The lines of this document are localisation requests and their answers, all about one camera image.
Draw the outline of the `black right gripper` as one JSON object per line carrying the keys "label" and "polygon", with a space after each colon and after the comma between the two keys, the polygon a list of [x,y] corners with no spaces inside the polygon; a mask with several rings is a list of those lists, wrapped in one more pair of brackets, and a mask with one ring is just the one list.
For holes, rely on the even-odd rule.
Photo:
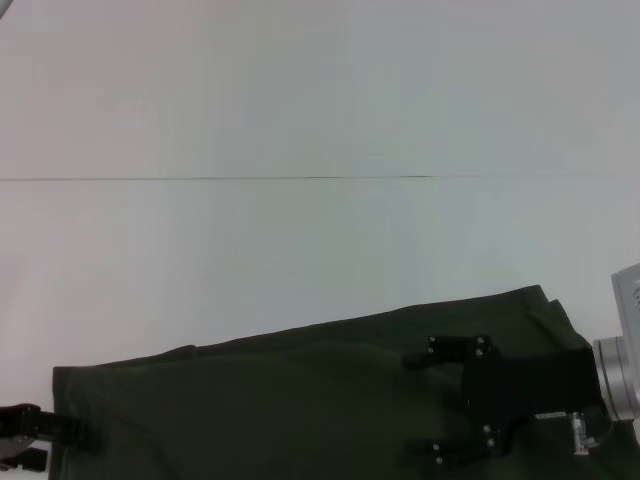
{"label": "black right gripper", "polygon": [[429,457],[440,467],[455,468],[506,454],[515,431],[539,415],[602,411],[589,348],[506,357],[488,336],[431,336],[424,350],[401,358],[402,367],[409,371],[444,364],[464,365],[461,387],[470,437],[404,443],[407,453]]}

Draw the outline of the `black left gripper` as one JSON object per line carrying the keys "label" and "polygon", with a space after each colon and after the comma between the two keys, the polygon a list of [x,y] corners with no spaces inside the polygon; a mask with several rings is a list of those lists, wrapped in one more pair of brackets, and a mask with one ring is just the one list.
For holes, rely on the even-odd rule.
{"label": "black left gripper", "polygon": [[45,472],[49,452],[34,448],[37,440],[78,449],[97,449],[101,445],[101,434],[84,420],[43,412],[32,404],[1,408],[2,472],[17,469]]}

